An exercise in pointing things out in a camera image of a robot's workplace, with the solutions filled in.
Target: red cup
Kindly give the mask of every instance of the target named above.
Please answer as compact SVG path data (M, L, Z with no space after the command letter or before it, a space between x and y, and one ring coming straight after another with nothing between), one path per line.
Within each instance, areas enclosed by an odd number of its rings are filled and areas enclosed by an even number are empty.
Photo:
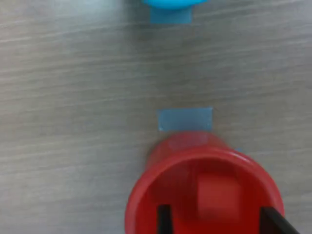
M203 131L174 134L153 150L129 196L126 234L156 233L161 204L171 205L176 234L258 234L260 207L284 215L270 175Z

